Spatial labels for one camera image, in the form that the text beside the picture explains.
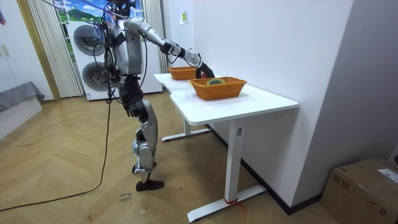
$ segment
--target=wooden floor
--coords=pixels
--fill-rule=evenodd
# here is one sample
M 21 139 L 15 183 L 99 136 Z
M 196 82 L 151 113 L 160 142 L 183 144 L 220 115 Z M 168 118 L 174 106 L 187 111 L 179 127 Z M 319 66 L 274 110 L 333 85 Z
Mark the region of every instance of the wooden floor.
M 100 188 L 74 198 L 0 213 L 0 223 L 188 223 L 194 208 L 223 198 L 224 146 L 211 133 L 163 143 L 182 133 L 182 117 L 167 92 L 147 95 L 157 113 L 159 141 L 152 179 L 165 187 L 135 191 L 141 175 L 131 168 L 131 142 L 138 128 L 117 102 L 111 105 L 108 159 Z M 104 101 L 84 97 L 45 103 L 43 110 L 0 140 L 0 208 L 75 194 L 100 181 L 104 159 Z M 241 167 L 239 190 L 256 185 Z M 316 203 L 287 216 L 268 194 L 227 208 L 196 223 L 337 223 Z

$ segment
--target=table leg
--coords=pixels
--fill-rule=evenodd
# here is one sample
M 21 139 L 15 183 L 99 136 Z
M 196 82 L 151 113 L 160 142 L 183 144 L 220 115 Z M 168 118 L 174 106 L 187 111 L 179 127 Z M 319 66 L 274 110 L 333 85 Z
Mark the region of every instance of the table leg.
M 188 213 L 189 222 L 193 222 L 201 217 L 212 214 L 231 206 L 233 204 L 227 204 L 227 202 L 237 201 L 240 202 L 247 198 L 253 197 L 257 194 L 261 194 L 266 189 L 257 185 L 250 189 L 244 190 L 238 193 L 238 180 L 239 180 L 239 168 L 241 165 L 241 154 L 243 144 L 243 132 L 244 125 L 240 119 L 231 120 L 229 123 L 229 142 L 228 142 L 228 160 L 226 166 L 226 183 L 225 183 L 225 199 L 218 200 L 210 203 L 203 207 L 192 210 Z
M 174 139 L 180 139 L 180 138 L 185 138 L 188 136 L 194 136 L 196 134 L 201 134 L 201 133 L 207 133 L 210 131 L 208 128 L 204 128 L 201 130 L 196 130 L 196 131 L 191 131 L 191 126 L 188 124 L 187 120 L 183 118 L 183 123 L 184 123 L 184 133 L 181 134 L 174 134 L 172 136 L 166 136 L 162 138 L 162 141 L 169 141 L 169 140 L 174 140 Z

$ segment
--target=woven basket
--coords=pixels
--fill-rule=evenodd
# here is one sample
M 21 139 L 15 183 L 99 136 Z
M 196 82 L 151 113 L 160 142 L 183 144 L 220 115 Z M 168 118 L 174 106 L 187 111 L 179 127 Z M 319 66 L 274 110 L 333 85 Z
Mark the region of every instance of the woven basket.
M 239 96 L 244 84 L 247 81 L 232 77 L 222 77 L 223 84 L 205 85 L 212 78 L 192 80 L 191 83 L 197 95 L 204 100 L 215 100 Z
M 195 67 L 168 68 L 174 80 L 191 80 L 195 78 Z

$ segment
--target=dryer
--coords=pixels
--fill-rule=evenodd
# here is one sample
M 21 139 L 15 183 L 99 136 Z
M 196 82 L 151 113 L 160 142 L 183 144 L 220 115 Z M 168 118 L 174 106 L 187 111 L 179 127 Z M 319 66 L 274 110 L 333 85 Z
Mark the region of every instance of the dryer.
M 123 22 L 119 22 L 119 26 L 124 30 Z M 85 22 L 67 22 L 67 30 L 72 44 L 73 53 L 77 67 L 80 73 L 80 77 L 85 89 L 87 100 L 99 100 L 108 98 L 108 83 L 104 79 L 104 75 L 98 70 L 98 67 L 94 61 L 94 47 L 100 42 L 95 37 L 95 28 Z M 142 71 L 144 71 L 144 65 L 146 63 L 146 51 L 145 43 L 141 43 L 142 47 Z M 162 85 L 156 80 L 154 74 L 160 72 L 160 61 L 159 61 L 159 48 L 155 44 L 147 41 L 148 49 L 148 64 L 147 74 L 144 83 L 141 86 L 143 93 L 154 93 L 162 92 Z M 99 69 L 104 67 L 104 52 L 105 48 L 103 44 L 99 44 L 95 48 L 95 59 L 97 60 Z M 119 92 L 116 89 L 114 92 L 115 97 L 119 97 Z
M 66 26 L 87 100 L 107 99 L 107 74 L 103 70 L 105 47 L 103 44 L 98 44 L 103 40 L 95 37 L 96 31 L 93 25 L 70 21 Z M 98 66 L 94 59 L 94 47 Z M 114 95 L 119 97 L 117 89 Z

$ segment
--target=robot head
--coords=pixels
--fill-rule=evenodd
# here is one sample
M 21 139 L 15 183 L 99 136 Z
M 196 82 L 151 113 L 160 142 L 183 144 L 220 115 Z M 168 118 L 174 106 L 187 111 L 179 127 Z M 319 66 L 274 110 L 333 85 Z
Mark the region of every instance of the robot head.
M 131 0 L 106 0 L 116 6 L 114 12 L 121 16 L 130 16 L 130 7 L 136 8 L 136 1 Z

